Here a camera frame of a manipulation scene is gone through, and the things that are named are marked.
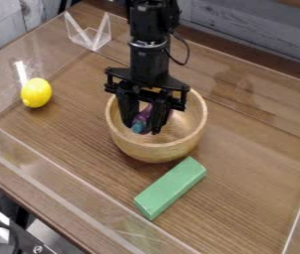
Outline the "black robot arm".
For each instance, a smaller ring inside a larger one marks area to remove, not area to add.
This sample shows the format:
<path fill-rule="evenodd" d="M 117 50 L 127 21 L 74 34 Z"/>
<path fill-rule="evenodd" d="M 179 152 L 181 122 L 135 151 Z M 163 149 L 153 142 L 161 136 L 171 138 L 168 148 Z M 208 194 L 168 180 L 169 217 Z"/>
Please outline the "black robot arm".
<path fill-rule="evenodd" d="M 186 109 L 190 87 L 168 73 L 169 37 L 180 10 L 176 0 L 125 0 L 129 67 L 108 67 L 104 90 L 115 94 L 123 125 L 139 135 L 160 132 L 172 110 Z"/>

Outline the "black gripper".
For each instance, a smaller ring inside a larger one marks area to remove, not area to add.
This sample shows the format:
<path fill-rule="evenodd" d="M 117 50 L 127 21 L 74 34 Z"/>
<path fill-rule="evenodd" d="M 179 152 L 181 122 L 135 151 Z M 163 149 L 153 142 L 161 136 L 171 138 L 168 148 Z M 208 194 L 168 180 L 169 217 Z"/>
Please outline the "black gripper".
<path fill-rule="evenodd" d="M 139 101 L 153 102 L 149 113 L 151 134 L 160 132 L 171 109 L 183 111 L 190 87 L 168 73 L 169 40 L 141 42 L 131 40 L 129 67 L 104 70 L 104 90 L 115 93 L 123 125 L 129 128 L 139 112 Z M 164 92 L 167 98 L 156 99 Z"/>

